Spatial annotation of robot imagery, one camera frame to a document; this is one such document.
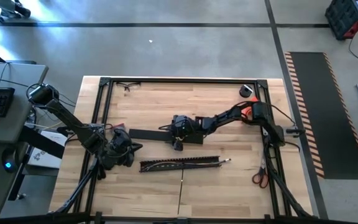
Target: wooden tabletop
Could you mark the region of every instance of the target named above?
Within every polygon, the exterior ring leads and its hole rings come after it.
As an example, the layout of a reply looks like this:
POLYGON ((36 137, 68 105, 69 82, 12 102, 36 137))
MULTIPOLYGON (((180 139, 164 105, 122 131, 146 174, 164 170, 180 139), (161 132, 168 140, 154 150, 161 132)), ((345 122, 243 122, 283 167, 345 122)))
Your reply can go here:
MULTIPOLYGON (((90 123, 100 77, 83 78, 75 116, 90 123)), ((290 114, 285 87, 281 79, 268 79, 271 103, 290 114)), ((157 130, 170 124, 175 114, 213 116, 247 99, 239 95, 240 85, 192 83, 142 83, 124 91, 114 86, 108 123, 124 123, 127 130, 157 130)), ((273 110, 275 122, 291 122, 273 110)), ((143 144, 135 153, 132 167, 117 166, 96 183, 92 213, 116 217, 192 217, 192 218, 263 218, 271 214, 269 188, 261 189, 251 181, 262 157, 259 127, 239 121, 220 127, 204 139, 203 145, 185 144, 184 151, 174 151, 169 144, 133 139, 143 144), (139 173, 140 161, 181 157, 221 156, 231 158, 220 168, 171 170, 139 173)), ((311 211, 298 149, 280 148, 288 188, 303 208, 311 211)), ((50 210, 56 210, 69 198, 80 176, 84 149, 78 142, 67 145, 63 156, 50 210)), ((284 211, 280 190, 276 186, 280 211, 284 211)), ((82 210, 88 189, 85 189, 82 210)))

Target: gray floor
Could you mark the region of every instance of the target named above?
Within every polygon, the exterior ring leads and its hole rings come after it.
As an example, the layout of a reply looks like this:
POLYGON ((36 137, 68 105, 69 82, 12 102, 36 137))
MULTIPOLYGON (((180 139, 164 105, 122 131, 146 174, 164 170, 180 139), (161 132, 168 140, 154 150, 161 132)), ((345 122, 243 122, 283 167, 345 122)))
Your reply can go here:
MULTIPOLYGON (((270 1, 277 23, 326 23, 327 0, 270 1)), ((264 2, 257 0, 22 2, 36 21, 269 22, 264 2)), ((337 41, 324 28, 282 28, 278 33, 284 51, 328 54, 358 131, 358 60, 347 50, 349 41, 337 41)), ((358 35, 352 49, 358 54, 358 35)), ((72 100, 83 75, 282 78, 270 28, 0 27, 0 56, 48 65, 46 82, 72 100)), ((8 202, 1 216, 47 212, 54 182, 51 177, 26 177, 22 191, 28 197, 8 202)), ((358 180, 319 183, 329 218, 358 222, 358 180)))

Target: white object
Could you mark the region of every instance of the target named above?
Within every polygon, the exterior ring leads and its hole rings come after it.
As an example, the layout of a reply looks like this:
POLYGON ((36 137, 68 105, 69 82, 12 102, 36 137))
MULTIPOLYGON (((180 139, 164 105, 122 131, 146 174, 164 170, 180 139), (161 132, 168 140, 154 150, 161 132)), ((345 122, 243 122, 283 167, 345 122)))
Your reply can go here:
MULTIPOLYGON (((49 138, 50 140, 56 142, 57 144, 64 146, 67 138, 60 133, 53 133, 50 131, 41 131, 41 135, 49 138)), ((60 168, 61 159, 52 156, 45 151, 34 148, 30 156, 28 165, 32 166, 41 166, 41 167, 50 167, 50 168, 60 168)))

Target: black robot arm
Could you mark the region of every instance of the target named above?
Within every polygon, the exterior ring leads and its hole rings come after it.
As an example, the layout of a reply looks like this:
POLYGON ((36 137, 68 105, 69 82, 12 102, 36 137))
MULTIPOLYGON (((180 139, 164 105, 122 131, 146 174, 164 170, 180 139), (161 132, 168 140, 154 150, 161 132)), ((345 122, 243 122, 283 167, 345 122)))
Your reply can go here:
POLYGON ((142 147, 132 142, 125 130, 120 128, 113 130, 115 135, 108 141, 103 126, 83 124, 59 102, 59 92, 48 84, 40 84, 27 97, 33 105, 51 112, 67 125, 77 135, 81 145, 90 154, 95 154, 107 170, 114 165, 130 167, 134 161, 134 152, 142 147))
POLYGON ((233 121, 243 121, 248 125, 263 127, 266 132, 268 132, 272 144, 283 146, 285 144, 283 128, 275 125, 272 117, 269 115, 269 109, 270 105, 264 102, 245 101, 213 117, 197 116, 195 120, 192 120, 184 115, 175 115, 171 124, 159 127, 159 129, 170 131, 172 136, 176 139, 173 143, 174 149, 182 151, 183 144, 181 141, 191 134, 207 136, 225 124, 233 121), (252 112, 251 118, 242 112, 242 110, 246 108, 250 108, 252 112))

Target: red-handled scissors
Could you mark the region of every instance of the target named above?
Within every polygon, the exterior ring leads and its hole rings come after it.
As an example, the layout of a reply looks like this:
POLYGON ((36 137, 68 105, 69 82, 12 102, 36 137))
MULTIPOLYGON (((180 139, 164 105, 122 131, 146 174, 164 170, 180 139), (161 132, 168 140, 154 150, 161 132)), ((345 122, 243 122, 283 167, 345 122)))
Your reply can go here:
POLYGON ((267 176, 266 172, 266 162, 264 154, 262 154, 262 160, 260 162, 258 173, 252 176, 252 182, 254 184, 259 184, 259 187, 262 189, 266 188, 267 184, 269 183, 269 177, 267 176))

